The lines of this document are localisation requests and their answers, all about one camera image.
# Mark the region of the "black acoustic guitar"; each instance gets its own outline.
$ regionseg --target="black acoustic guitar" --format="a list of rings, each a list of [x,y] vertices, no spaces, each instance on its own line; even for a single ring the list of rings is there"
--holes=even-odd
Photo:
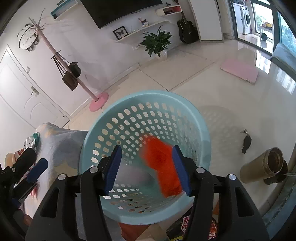
[[[199,40],[197,28],[195,28],[191,21],[187,21],[183,12],[181,12],[182,18],[177,22],[180,30],[180,40],[183,43],[191,44]]]

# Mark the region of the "coat rack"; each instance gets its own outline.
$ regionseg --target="coat rack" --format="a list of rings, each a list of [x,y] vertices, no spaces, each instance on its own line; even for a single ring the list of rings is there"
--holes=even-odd
[[[61,55],[54,49],[54,47],[51,45],[51,43],[48,41],[48,39],[45,37],[44,33],[42,32],[41,27],[39,26],[40,21],[41,21],[41,17],[42,17],[42,13],[40,16],[40,19],[38,21],[38,23],[36,23],[34,21],[34,19],[30,19],[30,21],[32,22],[32,24],[34,25],[34,27],[36,28],[36,31],[38,32],[38,34],[41,36],[41,38],[44,40],[45,44],[47,45],[47,47],[51,50],[51,52],[53,53],[53,55],[55,56],[55,58],[58,59],[58,61],[63,65],[63,67],[70,73],[71,70],[69,69],[68,64],[64,61],[63,58],[61,58]],[[99,109],[101,109],[103,107],[103,105],[107,102],[108,100],[108,93],[107,92],[102,92],[99,95],[95,96],[90,89],[87,88],[87,86],[79,79],[79,77],[76,78],[78,84],[92,97],[92,102],[89,106],[89,110],[91,112],[95,112]]]

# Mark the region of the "washing machine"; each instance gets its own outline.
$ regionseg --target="washing machine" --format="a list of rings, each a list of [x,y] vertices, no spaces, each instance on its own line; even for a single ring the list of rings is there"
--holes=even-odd
[[[247,7],[241,6],[243,34],[251,33],[251,18]]]

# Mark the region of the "clock face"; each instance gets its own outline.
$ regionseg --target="clock face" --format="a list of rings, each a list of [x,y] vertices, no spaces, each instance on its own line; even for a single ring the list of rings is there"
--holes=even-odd
[[[19,47],[21,49],[28,49],[36,40],[38,34],[33,26],[29,27],[20,38]]]

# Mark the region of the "cup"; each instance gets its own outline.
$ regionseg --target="cup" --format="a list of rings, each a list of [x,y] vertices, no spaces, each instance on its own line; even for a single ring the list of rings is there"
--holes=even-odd
[[[273,177],[281,171],[283,163],[282,151],[273,147],[253,161],[243,165],[239,173],[240,179],[243,183],[250,183]]]
[[[264,182],[267,185],[270,185],[273,183],[282,183],[287,178],[287,176],[284,175],[287,172],[288,172],[288,165],[287,165],[286,161],[284,160],[284,164],[283,164],[281,171],[273,177],[264,179]]]

